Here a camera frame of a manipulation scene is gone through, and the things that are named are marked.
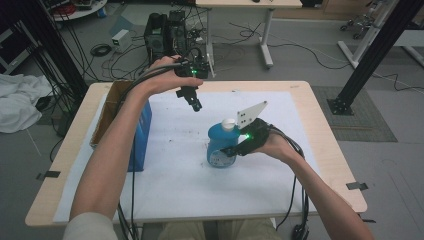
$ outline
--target gray carpet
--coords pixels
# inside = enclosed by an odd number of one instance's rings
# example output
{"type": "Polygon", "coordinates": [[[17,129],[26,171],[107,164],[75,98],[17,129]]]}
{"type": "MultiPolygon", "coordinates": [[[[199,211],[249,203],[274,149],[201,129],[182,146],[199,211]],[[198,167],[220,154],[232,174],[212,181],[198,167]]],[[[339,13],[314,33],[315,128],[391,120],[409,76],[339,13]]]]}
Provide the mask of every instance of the gray carpet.
{"type": "Polygon", "coordinates": [[[340,87],[312,87],[322,111],[340,141],[397,142],[395,135],[384,121],[368,93],[361,90],[351,105],[352,116],[333,115],[327,99],[335,99],[340,87]]]}

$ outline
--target forearm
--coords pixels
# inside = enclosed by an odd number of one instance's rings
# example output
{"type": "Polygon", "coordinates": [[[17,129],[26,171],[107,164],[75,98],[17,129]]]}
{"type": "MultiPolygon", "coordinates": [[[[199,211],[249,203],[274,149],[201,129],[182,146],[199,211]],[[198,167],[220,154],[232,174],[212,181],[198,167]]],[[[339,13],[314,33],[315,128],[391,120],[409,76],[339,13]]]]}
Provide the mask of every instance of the forearm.
{"type": "Polygon", "coordinates": [[[331,239],[373,239],[352,208],[300,156],[287,161],[305,188],[331,239]]]}
{"type": "Polygon", "coordinates": [[[97,212],[112,219],[128,168],[132,142],[147,91],[130,93],[93,152],[81,177],[70,219],[97,212]]]}

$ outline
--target bottle cap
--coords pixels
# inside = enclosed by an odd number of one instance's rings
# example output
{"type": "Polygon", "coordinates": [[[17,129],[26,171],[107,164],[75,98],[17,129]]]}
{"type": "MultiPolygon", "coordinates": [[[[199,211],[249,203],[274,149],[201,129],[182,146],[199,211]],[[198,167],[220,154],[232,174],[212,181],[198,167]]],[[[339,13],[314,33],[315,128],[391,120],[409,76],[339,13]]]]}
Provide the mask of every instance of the bottle cap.
{"type": "Polygon", "coordinates": [[[234,120],[232,118],[226,118],[221,122],[221,127],[226,132],[233,131],[235,126],[236,126],[236,120],[234,120]]]}

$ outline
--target blue spray bottle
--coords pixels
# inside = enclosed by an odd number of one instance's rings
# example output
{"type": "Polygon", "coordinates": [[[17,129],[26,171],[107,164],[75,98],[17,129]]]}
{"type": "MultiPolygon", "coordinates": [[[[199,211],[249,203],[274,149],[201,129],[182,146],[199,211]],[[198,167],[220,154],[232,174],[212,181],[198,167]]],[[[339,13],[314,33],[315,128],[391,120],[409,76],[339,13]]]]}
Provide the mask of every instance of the blue spray bottle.
{"type": "Polygon", "coordinates": [[[218,168],[231,166],[236,161],[236,156],[227,157],[220,150],[238,144],[240,130],[236,127],[236,121],[224,119],[221,123],[215,124],[209,129],[208,136],[210,138],[207,150],[209,164],[218,168]]]}

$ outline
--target cardboard box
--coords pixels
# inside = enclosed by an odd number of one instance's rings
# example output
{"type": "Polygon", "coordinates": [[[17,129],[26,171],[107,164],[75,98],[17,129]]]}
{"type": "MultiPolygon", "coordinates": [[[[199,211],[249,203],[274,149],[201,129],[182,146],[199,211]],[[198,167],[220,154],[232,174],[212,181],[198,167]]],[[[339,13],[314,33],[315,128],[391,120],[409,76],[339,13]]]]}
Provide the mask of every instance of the cardboard box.
{"type": "MultiPolygon", "coordinates": [[[[100,139],[109,128],[114,119],[114,114],[119,98],[125,89],[131,85],[131,83],[132,81],[115,81],[112,83],[110,91],[106,96],[106,101],[103,105],[102,112],[100,113],[96,129],[94,130],[93,136],[91,137],[90,145],[92,148],[97,146],[97,144],[100,142],[100,139]]],[[[131,149],[128,172],[132,172],[133,169],[136,172],[143,171],[151,120],[152,110],[150,108],[149,101],[147,101],[137,124],[133,146],[131,149]]]]}

